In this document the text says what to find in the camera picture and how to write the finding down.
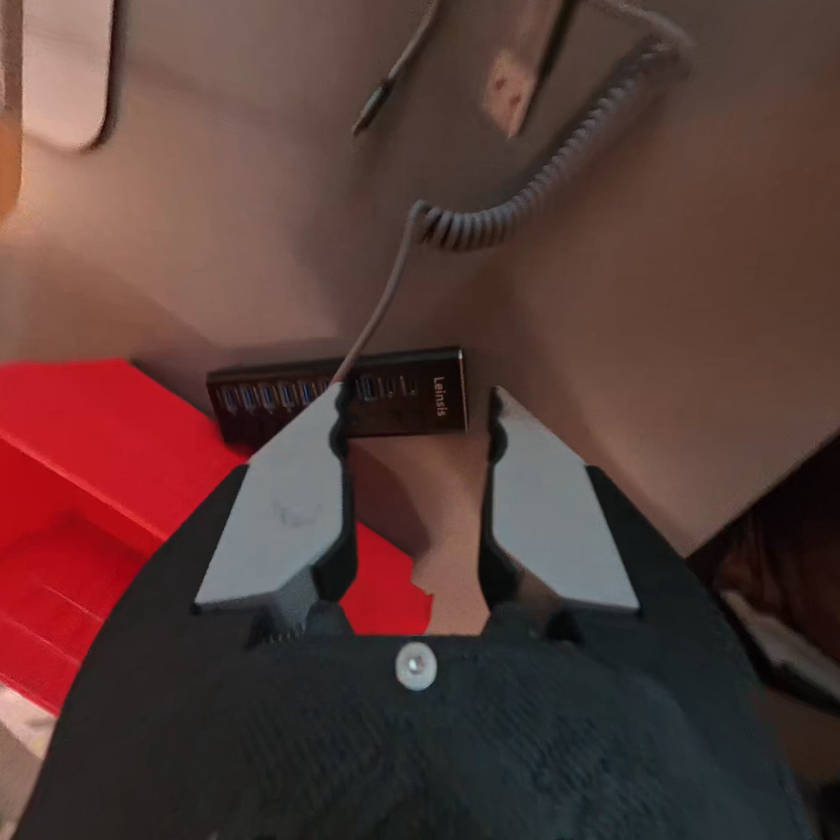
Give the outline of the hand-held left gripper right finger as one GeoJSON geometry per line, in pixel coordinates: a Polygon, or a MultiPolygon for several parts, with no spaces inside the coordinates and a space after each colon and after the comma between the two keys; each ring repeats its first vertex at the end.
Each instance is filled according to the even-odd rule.
{"type": "Polygon", "coordinates": [[[640,601],[588,465],[501,386],[491,389],[478,579],[491,612],[633,615],[640,601]]]}

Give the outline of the red box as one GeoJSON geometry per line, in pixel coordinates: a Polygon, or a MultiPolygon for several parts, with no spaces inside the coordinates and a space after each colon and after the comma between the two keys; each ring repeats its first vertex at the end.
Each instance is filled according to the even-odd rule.
{"type": "Polygon", "coordinates": [[[134,576],[246,459],[127,361],[2,364],[2,683],[57,716],[134,576]]]}

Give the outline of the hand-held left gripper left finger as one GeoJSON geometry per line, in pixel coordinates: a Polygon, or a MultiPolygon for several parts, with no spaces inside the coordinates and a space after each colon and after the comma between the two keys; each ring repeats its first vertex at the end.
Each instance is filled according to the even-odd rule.
{"type": "Polygon", "coordinates": [[[196,593],[198,607],[340,602],[358,570],[345,383],[333,383],[248,461],[196,593]]]}

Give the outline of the black usb hub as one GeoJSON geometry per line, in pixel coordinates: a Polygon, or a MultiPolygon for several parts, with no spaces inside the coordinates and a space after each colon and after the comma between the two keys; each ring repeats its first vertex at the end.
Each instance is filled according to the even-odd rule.
{"type": "MultiPolygon", "coordinates": [[[[327,391],[340,363],[311,360],[209,372],[206,390],[222,439],[261,448],[327,391]]],[[[468,429],[466,353],[459,346],[362,356],[346,386],[349,438],[468,429]]]]}

